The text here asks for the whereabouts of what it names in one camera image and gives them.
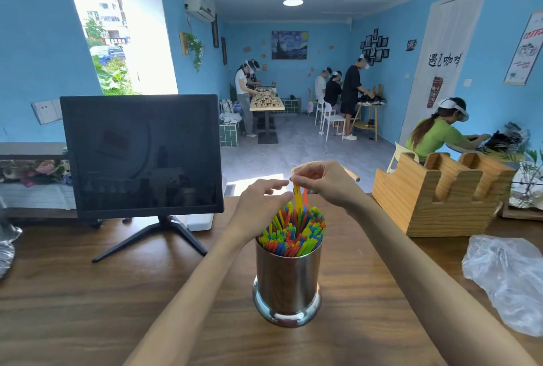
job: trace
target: monitor screen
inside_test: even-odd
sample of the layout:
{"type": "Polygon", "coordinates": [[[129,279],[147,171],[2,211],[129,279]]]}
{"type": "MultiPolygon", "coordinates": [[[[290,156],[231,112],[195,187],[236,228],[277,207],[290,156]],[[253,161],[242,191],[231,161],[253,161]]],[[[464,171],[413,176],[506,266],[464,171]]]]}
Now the monitor screen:
{"type": "Polygon", "coordinates": [[[61,97],[78,217],[224,211],[218,98],[61,97]]]}

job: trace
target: gray floor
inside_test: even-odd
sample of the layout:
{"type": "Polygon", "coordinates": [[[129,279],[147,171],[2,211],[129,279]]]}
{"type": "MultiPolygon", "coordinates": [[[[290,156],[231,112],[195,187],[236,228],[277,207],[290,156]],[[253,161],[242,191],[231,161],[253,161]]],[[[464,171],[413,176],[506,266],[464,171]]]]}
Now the gray floor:
{"type": "Polygon", "coordinates": [[[386,170],[394,146],[381,138],[377,142],[370,140],[374,135],[372,131],[357,129],[356,141],[342,141],[341,136],[334,136],[335,130],[330,129],[325,142],[325,136],[319,135],[319,127],[314,122],[314,115],[276,115],[279,144],[258,144],[256,137],[242,134],[238,147],[221,148],[223,174],[229,182],[227,195],[239,195],[259,177],[281,178],[282,175],[288,179],[293,167],[314,160],[338,161],[360,176],[358,185],[364,191],[371,191],[375,170],[386,170]]]}

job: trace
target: air conditioner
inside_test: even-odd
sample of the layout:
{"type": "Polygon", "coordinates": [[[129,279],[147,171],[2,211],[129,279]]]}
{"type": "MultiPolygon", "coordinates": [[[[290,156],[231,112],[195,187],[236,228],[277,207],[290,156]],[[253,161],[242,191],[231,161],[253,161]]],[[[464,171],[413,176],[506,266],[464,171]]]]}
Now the air conditioner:
{"type": "Polygon", "coordinates": [[[213,0],[184,0],[185,11],[199,20],[215,20],[215,2],[213,0]]]}

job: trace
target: monitor stand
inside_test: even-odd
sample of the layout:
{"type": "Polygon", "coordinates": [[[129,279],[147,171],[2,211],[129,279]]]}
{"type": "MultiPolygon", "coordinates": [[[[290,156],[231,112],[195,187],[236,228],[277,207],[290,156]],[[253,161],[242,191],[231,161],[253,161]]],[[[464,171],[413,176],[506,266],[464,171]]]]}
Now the monitor stand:
{"type": "Polygon", "coordinates": [[[113,246],[104,254],[92,259],[92,263],[97,263],[100,260],[104,260],[106,257],[111,256],[112,254],[117,253],[120,250],[123,250],[125,247],[128,247],[147,236],[166,231],[174,232],[180,235],[202,256],[205,256],[207,254],[207,250],[205,250],[205,247],[202,246],[202,244],[192,235],[192,233],[188,231],[187,227],[184,224],[177,221],[172,221],[171,216],[159,216],[158,223],[149,225],[140,230],[139,232],[134,233],[128,239],[120,242],[117,246],[113,246]]]}

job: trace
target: blue wall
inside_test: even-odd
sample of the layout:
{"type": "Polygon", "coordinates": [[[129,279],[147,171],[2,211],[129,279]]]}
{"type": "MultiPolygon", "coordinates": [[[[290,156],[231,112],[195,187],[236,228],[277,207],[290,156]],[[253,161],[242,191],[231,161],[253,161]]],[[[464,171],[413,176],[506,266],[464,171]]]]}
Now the blue wall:
{"type": "MultiPolygon", "coordinates": [[[[302,97],[302,109],[309,101],[308,88],[315,97],[315,78],[323,69],[330,66],[333,70],[341,70],[343,74],[348,68],[347,39],[349,26],[340,23],[239,23],[231,24],[227,39],[228,63],[230,66],[229,81],[234,84],[234,75],[240,65],[247,59],[256,59],[260,66],[268,64],[268,71],[257,73],[257,78],[265,85],[277,82],[277,93],[281,97],[291,94],[302,97]],[[309,44],[307,60],[272,60],[272,30],[307,30],[309,44]],[[244,53],[244,47],[251,47],[250,53],[244,53]],[[307,77],[314,67],[311,77],[307,77]]],[[[356,61],[356,55],[350,61],[356,61]]]]}
{"type": "MultiPolygon", "coordinates": [[[[194,54],[183,56],[179,32],[190,33],[191,27],[187,22],[183,0],[162,0],[166,28],[172,51],[172,60],[179,94],[218,94],[220,99],[229,96],[228,67],[223,65],[223,52],[221,47],[213,47],[213,34],[211,23],[205,23],[190,16],[190,26],[194,36],[203,42],[204,55],[200,72],[196,73],[193,66],[194,54]]],[[[220,37],[227,37],[227,25],[219,18],[219,46],[220,37]]]]}
{"type": "Polygon", "coordinates": [[[0,0],[0,141],[63,142],[62,122],[40,126],[32,102],[101,94],[73,0],[0,0]]]}
{"type": "MultiPolygon", "coordinates": [[[[379,28],[389,37],[390,58],[363,73],[364,86],[383,84],[388,105],[379,112],[379,134],[390,142],[400,137],[417,68],[430,6],[439,0],[411,0],[355,23],[349,35],[350,54],[359,53],[360,41],[379,28]],[[416,38],[414,51],[405,51],[416,38]]],[[[543,0],[485,0],[464,61],[455,95],[467,102],[468,122],[458,124],[466,134],[492,134],[504,123],[517,122],[532,132],[532,144],[543,140],[543,53],[526,86],[505,85],[503,80],[530,15],[543,8],[543,0]],[[464,87],[472,79],[471,87],[464,87]]]]}

